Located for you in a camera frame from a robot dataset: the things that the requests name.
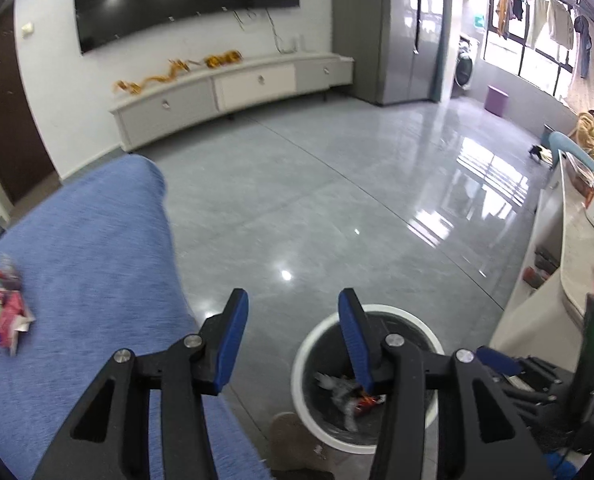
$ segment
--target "person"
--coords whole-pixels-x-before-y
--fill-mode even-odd
[[[594,160],[594,110],[578,115],[578,122],[569,137]]]

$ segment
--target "refrigerator handle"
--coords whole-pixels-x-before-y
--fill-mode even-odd
[[[413,48],[413,54],[417,56],[419,54],[419,34],[421,28],[421,0],[417,0],[417,28],[415,30],[415,46]]]

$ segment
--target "metal screw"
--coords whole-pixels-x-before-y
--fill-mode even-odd
[[[186,348],[197,348],[203,344],[203,339],[200,335],[190,334],[184,337],[184,346]]]
[[[455,356],[460,363],[471,363],[472,360],[475,359],[475,355],[466,348],[461,348],[458,350]]]
[[[386,344],[388,346],[402,346],[404,344],[404,338],[399,334],[389,334],[386,336]]]
[[[115,352],[112,358],[120,364],[130,361],[130,350],[122,348],[121,350]]]

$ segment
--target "window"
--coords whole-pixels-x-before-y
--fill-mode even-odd
[[[507,72],[519,75],[537,88],[548,92],[555,99],[564,100],[572,79],[572,63],[577,49],[577,37],[575,36],[574,39],[573,50],[567,50],[551,40],[548,25],[546,25],[535,43],[535,49],[527,48],[530,4],[525,2],[523,20],[521,22],[510,20],[508,38],[504,39],[497,34],[498,1],[490,0],[484,59]],[[562,3],[568,7],[568,12],[572,12],[570,5]]]

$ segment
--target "brown door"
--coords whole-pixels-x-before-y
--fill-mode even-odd
[[[10,0],[0,12],[0,182],[16,203],[53,171],[21,82]]]

